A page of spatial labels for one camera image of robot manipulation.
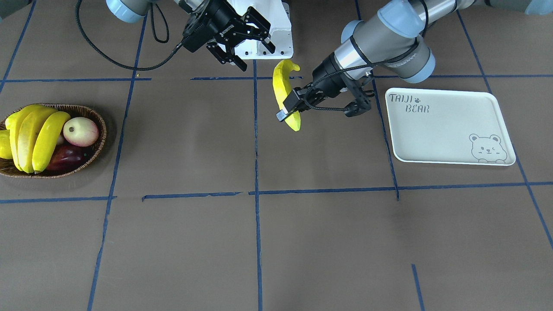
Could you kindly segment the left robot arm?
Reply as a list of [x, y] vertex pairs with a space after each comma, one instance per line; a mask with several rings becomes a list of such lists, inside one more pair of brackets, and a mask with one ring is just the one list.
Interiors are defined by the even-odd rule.
[[285, 90], [278, 100], [277, 118], [298, 130], [299, 113], [310, 109], [330, 111], [320, 104], [350, 91], [354, 100], [333, 108], [347, 117], [371, 109], [373, 91], [363, 87], [373, 80], [372, 70], [382, 66], [407, 83], [420, 83], [434, 71], [436, 60], [423, 37], [427, 28], [444, 16], [482, 5], [527, 15], [551, 14], [550, 0], [391, 0], [366, 21], [354, 20], [343, 29], [340, 46], [312, 71], [312, 82]]

